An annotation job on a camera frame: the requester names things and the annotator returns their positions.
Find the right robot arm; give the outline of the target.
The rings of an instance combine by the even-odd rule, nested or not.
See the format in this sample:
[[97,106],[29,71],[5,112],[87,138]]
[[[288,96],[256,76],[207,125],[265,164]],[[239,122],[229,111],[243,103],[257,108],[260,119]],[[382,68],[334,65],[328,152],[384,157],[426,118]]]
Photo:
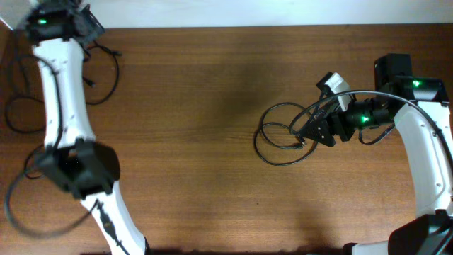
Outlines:
[[374,62],[375,87],[358,101],[336,73],[317,84],[323,106],[291,133],[332,147],[334,137],[348,141],[354,132],[388,125],[403,140],[415,191],[415,219],[395,229],[386,241],[349,243],[344,254],[452,253],[452,131],[449,99],[440,79],[413,76],[407,54],[390,53]]

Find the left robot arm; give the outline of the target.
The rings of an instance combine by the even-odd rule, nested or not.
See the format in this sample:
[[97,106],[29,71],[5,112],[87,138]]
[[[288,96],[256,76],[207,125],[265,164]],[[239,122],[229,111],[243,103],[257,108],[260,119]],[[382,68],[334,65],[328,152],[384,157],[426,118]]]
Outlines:
[[35,165],[73,195],[98,224],[112,254],[150,254],[120,192],[113,148],[96,141],[83,88],[85,48],[104,32],[80,1],[38,1],[25,20],[44,95],[44,153]]

